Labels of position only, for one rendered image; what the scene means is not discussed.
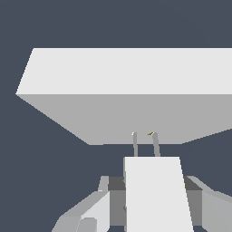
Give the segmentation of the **white wall socket block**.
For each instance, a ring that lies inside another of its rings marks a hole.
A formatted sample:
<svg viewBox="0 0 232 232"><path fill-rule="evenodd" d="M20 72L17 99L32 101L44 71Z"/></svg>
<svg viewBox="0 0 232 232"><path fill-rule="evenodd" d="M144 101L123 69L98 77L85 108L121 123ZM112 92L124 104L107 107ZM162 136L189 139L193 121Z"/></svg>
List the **white wall socket block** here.
<svg viewBox="0 0 232 232"><path fill-rule="evenodd" d="M232 129L232 48L35 48L16 91L90 145Z"/></svg>

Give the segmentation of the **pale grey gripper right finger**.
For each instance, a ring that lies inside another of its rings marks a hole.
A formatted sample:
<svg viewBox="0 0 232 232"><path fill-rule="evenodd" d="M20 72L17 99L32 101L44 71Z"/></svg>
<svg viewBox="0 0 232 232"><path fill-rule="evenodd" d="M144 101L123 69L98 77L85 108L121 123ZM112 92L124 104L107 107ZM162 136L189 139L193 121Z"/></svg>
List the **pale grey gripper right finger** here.
<svg viewBox="0 0 232 232"><path fill-rule="evenodd" d="M232 232L232 197L194 176L185 176L184 182L192 225L207 232Z"/></svg>

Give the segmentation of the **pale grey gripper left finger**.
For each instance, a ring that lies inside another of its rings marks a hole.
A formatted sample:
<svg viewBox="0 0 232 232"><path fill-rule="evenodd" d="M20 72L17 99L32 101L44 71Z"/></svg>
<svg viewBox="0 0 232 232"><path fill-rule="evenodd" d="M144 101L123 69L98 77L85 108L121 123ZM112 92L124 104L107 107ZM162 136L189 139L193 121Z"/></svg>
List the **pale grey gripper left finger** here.
<svg viewBox="0 0 232 232"><path fill-rule="evenodd" d="M99 187L61 215L52 232L108 232L126 228L124 177L101 176Z"/></svg>

